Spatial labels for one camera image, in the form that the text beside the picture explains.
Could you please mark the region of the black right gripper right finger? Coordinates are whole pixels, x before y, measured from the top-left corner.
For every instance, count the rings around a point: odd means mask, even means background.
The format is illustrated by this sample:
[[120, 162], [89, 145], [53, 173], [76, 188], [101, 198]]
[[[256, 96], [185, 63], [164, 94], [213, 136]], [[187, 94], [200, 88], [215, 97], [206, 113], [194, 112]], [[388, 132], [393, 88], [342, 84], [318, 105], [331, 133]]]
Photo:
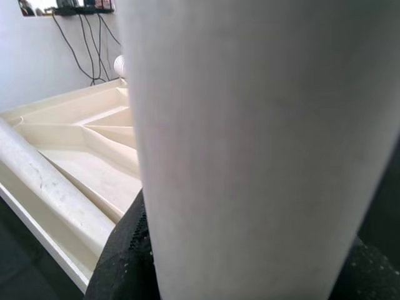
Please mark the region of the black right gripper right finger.
[[400, 300], [400, 271], [356, 237], [328, 300]]

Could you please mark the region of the black power strip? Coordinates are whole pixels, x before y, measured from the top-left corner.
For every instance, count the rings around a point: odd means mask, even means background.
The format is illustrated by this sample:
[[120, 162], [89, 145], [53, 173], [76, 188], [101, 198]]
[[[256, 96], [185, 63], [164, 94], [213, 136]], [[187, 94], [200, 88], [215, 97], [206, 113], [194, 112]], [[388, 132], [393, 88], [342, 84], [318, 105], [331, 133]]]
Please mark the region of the black power strip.
[[75, 16], [75, 15], [92, 15], [92, 14], [111, 14], [115, 10], [103, 7], [98, 8], [89, 6], [79, 6], [79, 7], [54, 8], [52, 11], [57, 16]]

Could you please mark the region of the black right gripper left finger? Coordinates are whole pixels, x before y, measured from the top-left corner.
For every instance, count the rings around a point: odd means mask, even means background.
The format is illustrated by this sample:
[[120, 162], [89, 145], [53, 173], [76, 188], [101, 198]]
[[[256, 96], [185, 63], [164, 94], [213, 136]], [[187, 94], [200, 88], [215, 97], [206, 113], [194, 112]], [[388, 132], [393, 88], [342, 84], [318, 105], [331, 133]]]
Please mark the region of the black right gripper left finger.
[[84, 300], [161, 300], [142, 191], [108, 237]]

